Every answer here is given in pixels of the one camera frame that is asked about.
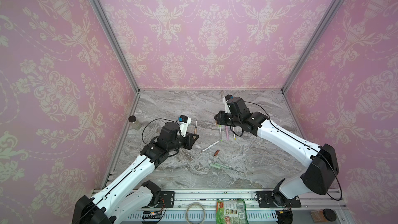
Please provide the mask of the white pen green end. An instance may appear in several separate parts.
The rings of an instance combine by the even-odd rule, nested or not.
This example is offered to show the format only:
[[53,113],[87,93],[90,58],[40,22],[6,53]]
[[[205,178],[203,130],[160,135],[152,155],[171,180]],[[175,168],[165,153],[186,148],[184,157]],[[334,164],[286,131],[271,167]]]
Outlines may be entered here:
[[218,125],[218,129],[219,129],[219,141],[222,141],[222,127],[221,125]]

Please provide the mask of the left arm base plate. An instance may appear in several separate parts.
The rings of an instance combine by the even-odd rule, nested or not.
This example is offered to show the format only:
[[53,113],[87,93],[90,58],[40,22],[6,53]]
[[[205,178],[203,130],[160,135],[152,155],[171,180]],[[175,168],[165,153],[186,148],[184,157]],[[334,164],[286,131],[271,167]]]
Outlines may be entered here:
[[173,208],[175,202],[175,191],[161,191],[157,200],[157,203],[150,203],[142,208]]

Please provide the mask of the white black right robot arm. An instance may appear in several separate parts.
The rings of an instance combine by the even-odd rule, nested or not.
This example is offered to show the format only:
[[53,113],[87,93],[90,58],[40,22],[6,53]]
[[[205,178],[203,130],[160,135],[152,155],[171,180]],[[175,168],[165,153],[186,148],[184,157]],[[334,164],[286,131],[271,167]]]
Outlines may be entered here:
[[340,172],[335,149],[307,141],[279,126],[265,112],[251,112],[247,102],[230,94],[223,99],[225,109],[215,115],[218,124],[230,128],[240,127],[243,133],[251,133],[281,148],[306,170],[289,179],[282,179],[272,192],[274,202],[286,206],[299,195],[313,192],[324,196]]

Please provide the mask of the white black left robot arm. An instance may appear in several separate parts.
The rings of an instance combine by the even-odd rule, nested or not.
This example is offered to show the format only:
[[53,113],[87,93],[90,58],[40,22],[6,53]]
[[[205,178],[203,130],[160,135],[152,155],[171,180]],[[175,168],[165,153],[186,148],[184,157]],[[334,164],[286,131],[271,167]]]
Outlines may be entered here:
[[181,149],[191,150],[199,136],[188,132],[191,118],[167,122],[158,136],[144,146],[134,162],[93,197],[75,204],[74,224],[120,224],[134,211],[159,204],[161,188],[143,179]]

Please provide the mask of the pink pen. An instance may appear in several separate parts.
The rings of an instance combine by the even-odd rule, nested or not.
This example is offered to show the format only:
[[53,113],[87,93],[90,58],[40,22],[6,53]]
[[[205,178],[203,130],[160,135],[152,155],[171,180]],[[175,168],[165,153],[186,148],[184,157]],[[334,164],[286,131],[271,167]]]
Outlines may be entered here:
[[225,133],[226,133],[226,140],[229,141],[230,138],[229,138],[229,131],[228,131],[227,126],[225,126]]

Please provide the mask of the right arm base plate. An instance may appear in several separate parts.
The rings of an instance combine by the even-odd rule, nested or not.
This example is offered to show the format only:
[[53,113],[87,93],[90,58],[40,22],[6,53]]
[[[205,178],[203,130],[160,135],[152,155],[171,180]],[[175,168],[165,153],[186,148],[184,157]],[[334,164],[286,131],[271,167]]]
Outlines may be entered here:
[[301,208],[302,204],[298,196],[287,199],[282,195],[274,194],[273,191],[257,191],[254,199],[260,208]]

